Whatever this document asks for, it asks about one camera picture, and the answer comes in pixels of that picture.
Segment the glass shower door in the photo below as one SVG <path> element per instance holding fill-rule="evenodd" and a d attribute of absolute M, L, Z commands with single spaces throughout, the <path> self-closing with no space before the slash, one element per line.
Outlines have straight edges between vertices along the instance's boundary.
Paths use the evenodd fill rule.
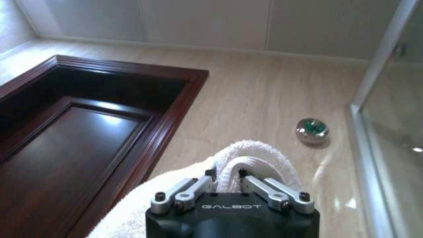
<path fill-rule="evenodd" d="M 361 108 L 385 206 L 400 238 L 423 237 L 423 4 Z"/>

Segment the logo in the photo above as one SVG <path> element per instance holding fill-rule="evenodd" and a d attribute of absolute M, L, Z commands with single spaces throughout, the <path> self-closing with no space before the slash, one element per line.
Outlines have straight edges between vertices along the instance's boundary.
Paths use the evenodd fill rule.
<path fill-rule="evenodd" d="M 259 209 L 259 207 L 262 207 L 262 205 L 203 205 L 202 208 L 203 209 Z"/>

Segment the marble floor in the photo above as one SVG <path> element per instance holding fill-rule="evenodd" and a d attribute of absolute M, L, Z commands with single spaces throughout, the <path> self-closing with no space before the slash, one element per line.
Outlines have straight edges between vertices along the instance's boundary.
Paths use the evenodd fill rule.
<path fill-rule="evenodd" d="M 346 107 L 366 65 L 270 53 L 33 41 L 0 55 L 0 84 L 55 54 L 207 69 L 211 76 L 151 177 L 205 160 L 230 143 L 261 140 L 291 160 L 321 211 L 321 237 L 369 237 Z M 331 143 L 305 146 L 294 128 L 323 120 Z"/>

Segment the metal link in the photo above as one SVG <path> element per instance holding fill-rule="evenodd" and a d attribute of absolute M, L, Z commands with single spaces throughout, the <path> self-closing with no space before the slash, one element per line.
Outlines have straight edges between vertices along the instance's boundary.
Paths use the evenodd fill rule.
<path fill-rule="evenodd" d="M 254 176 L 246 176 L 242 184 L 243 192 L 255 192 L 265 200 L 267 200 L 269 207 L 283 211 L 290 201 L 289 196 L 273 189 Z"/>
<path fill-rule="evenodd" d="M 175 196 L 175 209 L 178 212 L 189 211 L 195 207 L 195 201 L 205 192 L 213 191 L 213 177 L 203 176 L 199 181 Z"/>
<path fill-rule="evenodd" d="M 165 214 L 171 210 L 171 205 L 175 201 L 175 194 L 186 190 L 195 180 L 193 178 L 185 178 L 165 194 L 165 200 L 157 201 L 155 198 L 151 200 L 151 212 L 154 214 Z"/>
<path fill-rule="evenodd" d="M 303 201 L 301 199 L 301 192 L 293 190 L 290 187 L 287 187 L 283 183 L 277 181 L 273 178 L 265 179 L 265 182 L 267 182 L 275 189 L 285 192 L 290 197 L 290 204 L 295 211 L 298 211 L 302 214 L 313 214 L 315 211 L 315 201 L 313 198 L 310 198 L 310 201 Z"/>

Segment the towel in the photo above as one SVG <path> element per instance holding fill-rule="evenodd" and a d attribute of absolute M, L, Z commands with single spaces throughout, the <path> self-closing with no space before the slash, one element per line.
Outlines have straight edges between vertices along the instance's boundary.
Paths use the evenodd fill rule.
<path fill-rule="evenodd" d="M 90 233 L 90 238 L 145 238 L 146 211 L 158 191 L 167 191 L 183 178 L 199 178 L 205 171 L 217 170 L 217 191 L 239 192 L 239 173 L 246 169 L 258 178 L 274 178 L 301 190 L 297 171 L 289 159 L 273 146 L 243 140 L 231 144 L 203 162 L 170 171 L 141 186 L 117 204 Z"/>

